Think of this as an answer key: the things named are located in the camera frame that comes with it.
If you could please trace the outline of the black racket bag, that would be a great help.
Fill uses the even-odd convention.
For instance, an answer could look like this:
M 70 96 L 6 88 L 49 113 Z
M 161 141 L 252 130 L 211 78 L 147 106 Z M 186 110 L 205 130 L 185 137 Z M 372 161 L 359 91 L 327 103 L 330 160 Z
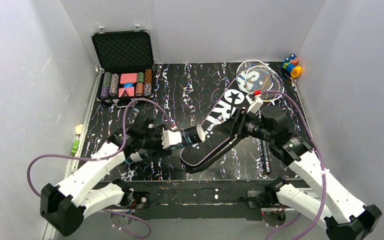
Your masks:
M 230 135 L 230 118 L 236 112 L 248 109 L 247 95 L 239 89 L 236 80 L 228 85 L 201 123 L 205 141 L 185 147 L 180 153 L 187 173 L 205 171 L 242 140 Z

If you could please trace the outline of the black shuttlecock tube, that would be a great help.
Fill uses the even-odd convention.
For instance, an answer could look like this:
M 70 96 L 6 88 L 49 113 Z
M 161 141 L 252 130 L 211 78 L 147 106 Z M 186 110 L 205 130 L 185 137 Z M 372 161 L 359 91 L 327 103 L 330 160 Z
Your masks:
M 130 145 L 124 150 L 126 159 L 125 164 L 134 164 L 144 160 L 152 160 L 170 156 L 173 151 L 183 149 L 205 141 L 205 133 L 200 125 L 189 127 L 184 130 L 171 130 L 173 132 L 180 132 L 182 143 L 178 149 L 161 149 L 161 150 L 147 150 L 138 149 L 136 147 L 136 140 L 132 141 Z

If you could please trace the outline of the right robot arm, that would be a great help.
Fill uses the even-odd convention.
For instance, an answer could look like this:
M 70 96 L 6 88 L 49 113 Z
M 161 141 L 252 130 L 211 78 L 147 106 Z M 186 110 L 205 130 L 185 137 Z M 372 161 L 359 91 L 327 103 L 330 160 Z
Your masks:
M 263 193 L 250 197 L 256 203 L 285 205 L 301 215 L 314 218 L 331 240 L 363 240 L 377 226 L 382 211 L 351 194 L 322 166 L 309 143 L 290 132 L 289 118 L 274 106 L 263 108 L 261 117 L 250 110 L 238 109 L 223 123 L 231 137 L 251 136 L 269 144 L 270 152 L 297 173 L 320 197 L 317 200 L 278 177 L 266 185 Z

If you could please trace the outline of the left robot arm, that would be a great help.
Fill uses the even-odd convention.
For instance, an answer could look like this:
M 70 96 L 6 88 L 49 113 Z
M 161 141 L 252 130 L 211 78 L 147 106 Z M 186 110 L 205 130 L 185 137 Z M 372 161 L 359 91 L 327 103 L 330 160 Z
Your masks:
M 126 127 L 114 131 L 78 170 L 56 185 L 48 183 L 40 193 L 40 215 L 62 236 L 72 235 L 83 221 L 110 206 L 133 209 L 139 203 L 134 188 L 116 179 L 95 186 L 114 168 L 170 153 L 163 146 L 166 126 L 138 116 Z

